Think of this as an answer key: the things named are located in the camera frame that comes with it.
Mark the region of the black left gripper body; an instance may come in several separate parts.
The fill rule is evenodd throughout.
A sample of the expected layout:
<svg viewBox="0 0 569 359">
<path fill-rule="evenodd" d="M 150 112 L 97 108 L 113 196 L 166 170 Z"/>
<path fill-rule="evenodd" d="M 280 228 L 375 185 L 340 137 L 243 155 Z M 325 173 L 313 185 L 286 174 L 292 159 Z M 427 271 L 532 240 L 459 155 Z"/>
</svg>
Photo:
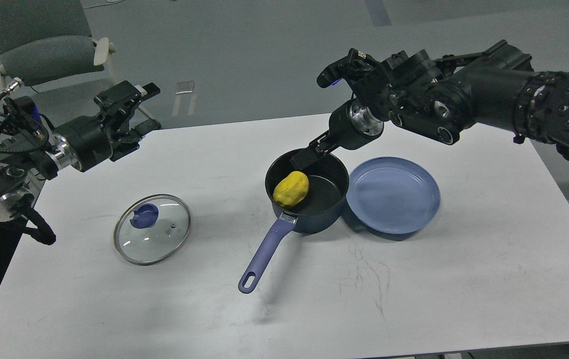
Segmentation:
<svg viewBox="0 0 569 359">
<path fill-rule="evenodd" d="M 103 120 L 100 115 L 79 116 L 55 128 L 70 146 L 74 155 L 72 166 L 79 172 L 85 173 L 104 161 L 117 161 L 116 136 L 123 133 L 122 127 Z"/>
</svg>

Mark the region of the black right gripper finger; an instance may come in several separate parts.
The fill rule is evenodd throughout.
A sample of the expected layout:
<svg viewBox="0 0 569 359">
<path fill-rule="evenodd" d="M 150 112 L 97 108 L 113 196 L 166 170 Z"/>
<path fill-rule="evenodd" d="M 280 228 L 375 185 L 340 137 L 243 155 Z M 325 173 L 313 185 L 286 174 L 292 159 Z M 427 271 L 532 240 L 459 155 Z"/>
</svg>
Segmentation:
<svg viewBox="0 0 569 359">
<path fill-rule="evenodd" d="M 290 159 L 290 164 L 296 171 L 304 171 L 315 163 L 321 161 L 330 152 L 330 145 L 326 143 L 310 143 Z"/>
<path fill-rule="evenodd" d="M 340 147 L 341 132 L 328 129 L 308 145 L 314 153 L 330 153 Z"/>
</svg>

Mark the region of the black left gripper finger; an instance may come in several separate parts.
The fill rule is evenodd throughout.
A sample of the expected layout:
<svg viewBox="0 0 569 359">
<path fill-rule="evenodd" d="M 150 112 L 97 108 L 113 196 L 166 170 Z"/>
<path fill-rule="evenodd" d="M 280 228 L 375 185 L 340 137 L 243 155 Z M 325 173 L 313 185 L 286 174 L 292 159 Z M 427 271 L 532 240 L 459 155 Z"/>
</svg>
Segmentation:
<svg viewBox="0 0 569 359">
<path fill-rule="evenodd" d="M 141 86 L 120 82 L 105 89 L 94 97 L 95 104 L 99 106 L 100 123 L 123 125 L 131 120 L 143 101 L 160 93 L 161 90 L 155 83 Z"/>
<path fill-rule="evenodd" d="M 161 124 L 157 120 L 146 120 L 129 129 L 124 134 L 115 133 L 110 137 L 112 155 L 110 161 L 116 162 L 139 149 L 140 141 L 150 132 L 160 130 Z"/>
</svg>

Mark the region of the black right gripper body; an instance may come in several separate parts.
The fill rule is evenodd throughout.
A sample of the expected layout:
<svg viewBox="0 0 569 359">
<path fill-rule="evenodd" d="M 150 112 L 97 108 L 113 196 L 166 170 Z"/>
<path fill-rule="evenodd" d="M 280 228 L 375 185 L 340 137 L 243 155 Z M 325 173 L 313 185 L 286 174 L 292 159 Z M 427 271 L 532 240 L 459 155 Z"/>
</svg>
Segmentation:
<svg viewBox="0 0 569 359">
<path fill-rule="evenodd" d="M 328 150 L 357 150 L 382 135 L 384 123 L 359 99 L 352 99 L 329 116 Z"/>
</svg>

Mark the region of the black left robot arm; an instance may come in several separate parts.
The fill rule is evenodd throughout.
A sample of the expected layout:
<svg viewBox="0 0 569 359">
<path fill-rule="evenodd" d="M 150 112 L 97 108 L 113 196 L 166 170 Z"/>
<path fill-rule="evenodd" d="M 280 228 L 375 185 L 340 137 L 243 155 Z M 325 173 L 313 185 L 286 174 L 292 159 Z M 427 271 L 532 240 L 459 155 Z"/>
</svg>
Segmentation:
<svg viewBox="0 0 569 359">
<path fill-rule="evenodd" d="M 79 116 L 52 127 L 31 98 L 10 97 L 22 86 L 16 77 L 0 90 L 0 222 L 27 218 L 33 227 L 23 232 L 52 245 L 56 235 L 33 207 L 36 194 L 27 184 L 29 175 L 52 180 L 68 166 L 86 172 L 103 161 L 114 162 L 135 152 L 142 138 L 161 125 L 151 115 L 134 127 L 130 121 L 136 111 L 142 111 L 143 101 L 160 89 L 154 83 L 140 86 L 125 80 L 94 97 L 99 107 L 94 116 Z"/>
</svg>

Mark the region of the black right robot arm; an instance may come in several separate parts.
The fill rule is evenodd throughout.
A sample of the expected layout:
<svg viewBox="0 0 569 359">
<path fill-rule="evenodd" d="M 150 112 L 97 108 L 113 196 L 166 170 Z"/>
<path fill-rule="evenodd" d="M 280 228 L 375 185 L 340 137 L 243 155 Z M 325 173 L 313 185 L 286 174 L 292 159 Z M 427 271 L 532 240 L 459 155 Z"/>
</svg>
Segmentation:
<svg viewBox="0 0 569 359">
<path fill-rule="evenodd" d="M 352 98 L 333 111 L 329 128 L 293 155 L 302 171 L 337 148 L 357 150 L 386 122 L 444 145 L 484 124 L 554 145 L 569 161 L 569 71 L 534 71 L 532 57 L 501 40 L 485 51 L 430 59 L 425 50 L 378 61 L 355 48 L 329 64 L 317 84 L 345 80 Z"/>
</svg>

